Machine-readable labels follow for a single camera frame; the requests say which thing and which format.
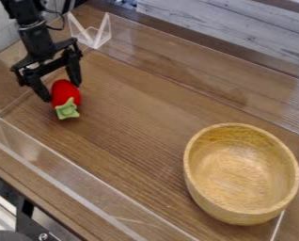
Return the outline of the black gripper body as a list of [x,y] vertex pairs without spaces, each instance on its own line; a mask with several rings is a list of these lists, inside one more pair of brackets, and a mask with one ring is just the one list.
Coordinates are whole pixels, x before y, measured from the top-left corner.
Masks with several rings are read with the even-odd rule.
[[41,78],[62,67],[67,67],[71,59],[83,57],[78,47],[78,39],[70,37],[54,41],[46,20],[18,22],[18,33],[23,41],[27,55],[11,66],[20,86],[30,86],[28,77]]

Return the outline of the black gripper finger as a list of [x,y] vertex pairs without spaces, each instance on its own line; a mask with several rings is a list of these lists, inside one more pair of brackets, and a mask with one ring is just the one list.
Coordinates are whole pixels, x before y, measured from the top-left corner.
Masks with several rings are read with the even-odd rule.
[[41,99],[46,103],[50,103],[53,101],[53,96],[51,96],[51,93],[50,93],[46,85],[43,84],[43,82],[41,80],[41,77],[37,75],[30,76],[28,82],[30,82],[30,86],[31,86],[34,92],[41,97]]
[[81,72],[81,64],[77,58],[71,59],[67,67],[67,74],[70,76],[73,84],[79,87],[82,84],[82,72]]

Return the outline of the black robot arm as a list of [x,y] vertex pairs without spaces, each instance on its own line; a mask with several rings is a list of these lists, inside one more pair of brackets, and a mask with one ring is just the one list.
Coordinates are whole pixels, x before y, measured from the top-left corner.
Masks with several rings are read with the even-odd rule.
[[42,77],[62,67],[66,68],[71,83],[82,84],[79,61],[83,57],[78,47],[78,38],[55,42],[51,26],[42,14],[49,11],[41,0],[0,0],[10,18],[18,23],[18,33],[27,55],[11,66],[20,86],[33,88],[41,99],[50,103],[53,95],[42,82]]

